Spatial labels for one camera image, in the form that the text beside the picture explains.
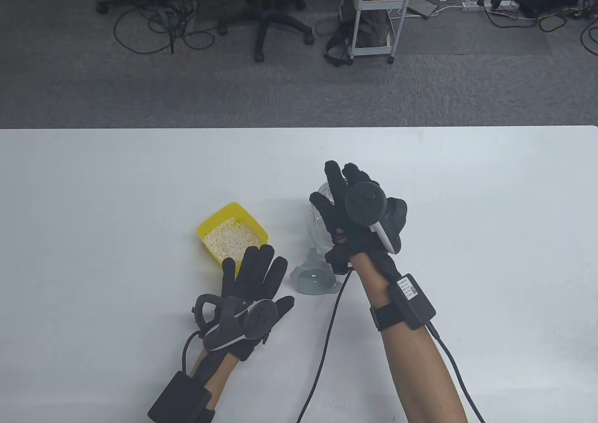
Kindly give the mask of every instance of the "black glove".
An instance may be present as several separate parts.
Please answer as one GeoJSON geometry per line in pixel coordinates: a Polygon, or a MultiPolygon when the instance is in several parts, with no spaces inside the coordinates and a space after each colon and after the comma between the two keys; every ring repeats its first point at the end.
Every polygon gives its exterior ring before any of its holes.
{"type": "MultiPolygon", "coordinates": [[[[261,248],[249,247],[245,251],[245,256],[241,261],[241,268],[239,275],[235,278],[235,261],[232,258],[226,258],[222,262],[222,293],[220,297],[216,295],[201,295],[193,308],[196,317],[196,323],[200,327],[199,337],[203,338],[213,329],[217,324],[220,324],[221,315],[226,307],[230,307],[232,303],[233,308],[235,304],[246,307],[256,301],[264,299],[272,300],[278,292],[278,287],[284,278],[287,268],[287,261],[282,257],[278,257],[272,262],[274,257],[274,249],[271,245],[263,245],[261,248]],[[206,322],[203,319],[202,308],[203,302],[200,302],[202,297],[209,296],[212,300],[209,303],[216,304],[214,319],[206,322]]],[[[293,307],[295,299],[288,295],[276,301],[276,311],[278,312],[275,318],[275,324],[293,307]]],[[[224,352],[229,352],[236,356],[241,361],[245,361],[253,352],[254,348],[260,342],[265,343],[269,332],[257,339],[243,339],[239,342],[234,342],[225,348],[216,350],[222,355],[224,352]]]]}
{"type": "MultiPolygon", "coordinates": [[[[326,173],[328,186],[335,204],[331,204],[320,193],[312,193],[309,201],[320,212],[326,229],[335,244],[335,247],[326,254],[326,261],[332,265],[333,271],[335,273],[347,273],[349,271],[349,257],[365,252],[374,261],[376,267],[384,271],[381,273],[387,279],[395,278],[395,276],[400,278],[391,257],[387,254],[387,250],[384,248],[378,235],[372,233],[369,227],[360,226],[353,222],[345,209],[345,196],[352,186],[364,181],[374,182],[377,185],[379,183],[370,179],[365,172],[360,171],[353,163],[346,164],[341,173],[337,162],[329,161],[326,162],[324,172],[326,173]]],[[[400,210],[399,214],[402,217],[399,226],[400,231],[405,225],[406,203],[394,197],[388,197],[387,200],[394,201],[397,209],[400,210]]]]}

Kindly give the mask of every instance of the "forearm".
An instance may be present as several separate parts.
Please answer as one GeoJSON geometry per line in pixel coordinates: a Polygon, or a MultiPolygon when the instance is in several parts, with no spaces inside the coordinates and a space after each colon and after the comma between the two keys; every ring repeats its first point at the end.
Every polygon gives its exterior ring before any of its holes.
{"type": "MultiPolygon", "coordinates": [[[[372,307],[391,302],[389,283],[370,258],[357,254],[351,264],[359,274],[372,307]]],[[[465,411],[450,374],[425,328],[412,330],[405,322],[382,331],[382,340],[395,388],[410,423],[466,423],[465,411]]]]}
{"type": "MultiPolygon", "coordinates": [[[[191,376],[195,375],[201,363],[201,360],[206,355],[207,351],[204,350],[203,352],[201,352],[199,358],[197,359],[197,362],[195,363],[195,366],[193,367],[191,376]]],[[[226,385],[228,377],[233,372],[238,363],[239,359],[228,353],[224,357],[222,363],[220,364],[220,367],[218,367],[218,370],[216,370],[216,373],[212,375],[212,377],[207,381],[205,388],[207,389],[207,391],[212,393],[212,398],[208,402],[206,409],[214,410],[214,408],[216,408],[216,404],[218,403],[220,395],[222,395],[222,391],[224,390],[224,385],[226,385]]]]}

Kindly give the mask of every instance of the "yellow bowl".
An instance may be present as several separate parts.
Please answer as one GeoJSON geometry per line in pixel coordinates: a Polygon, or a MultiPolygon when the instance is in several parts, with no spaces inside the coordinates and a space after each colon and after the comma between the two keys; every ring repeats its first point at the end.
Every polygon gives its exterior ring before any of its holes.
{"type": "MultiPolygon", "coordinates": [[[[236,201],[233,201],[232,203],[229,203],[226,207],[220,208],[214,214],[209,216],[209,218],[207,218],[205,222],[203,222],[203,224],[197,227],[197,235],[199,236],[199,239],[201,239],[203,245],[206,246],[207,250],[212,254],[212,256],[216,259],[216,261],[218,261],[220,265],[222,265],[222,261],[224,260],[216,256],[212,249],[206,244],[205,237],[212,230],[214,230],[220,224],[229,220],[231,217],[236,218],[238,222],[241,222],[248,226],[260,240],[260,245],[268,243],[268,233],[265,232],[262,226],[258,224],[257,220],[255,220],[253,216],[250,215],[245,208],[239,205],[236,201]]],[[[237,263],[236,273],[239,273],[240,267],[241,263],[237,263]]]]}

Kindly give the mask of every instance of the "power strip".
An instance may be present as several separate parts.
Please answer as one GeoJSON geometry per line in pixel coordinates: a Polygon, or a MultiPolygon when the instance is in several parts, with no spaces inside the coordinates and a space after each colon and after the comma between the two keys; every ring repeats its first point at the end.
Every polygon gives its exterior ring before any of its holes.
{"type": "MultiPolygon", "coordinates": [[[[463,11],[482,11],[484,10],[482,6],[478,6],[473,1],[464,1],[462,3],[463,11]]],[[[498,8],[492,8],[490,5],[485,6],[486,10],[493,10],[493,11],[517,11],[519,10],[519,3],[514,0],[502,0],[500,2],[500,6],[498,8]]]]}

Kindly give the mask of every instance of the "chair base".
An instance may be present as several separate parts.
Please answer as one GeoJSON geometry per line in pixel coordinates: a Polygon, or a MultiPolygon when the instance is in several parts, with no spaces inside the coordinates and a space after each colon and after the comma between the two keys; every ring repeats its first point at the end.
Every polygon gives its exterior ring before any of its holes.
{"type": "Polygon", "coordinates": [[[256,39],[256,48],[254,49],[254,61],[261,63],[264,60],[263,43],[271,23],[280,24],[296,30],[303,34],[303,43],[313,44],[315,39],[312,28],[303,24],[301,21],[293,18],[282,11],[283,8],[294,3],[298,10],[305,8],[303,0],[275,0],[274,9],[271,8],[271,0],[246,0],[248,5],[241,11],[218,18],[218,34],[225,36],[228,34],[228,26],[243,22],[258,22],[258,35],[256,39]]]}

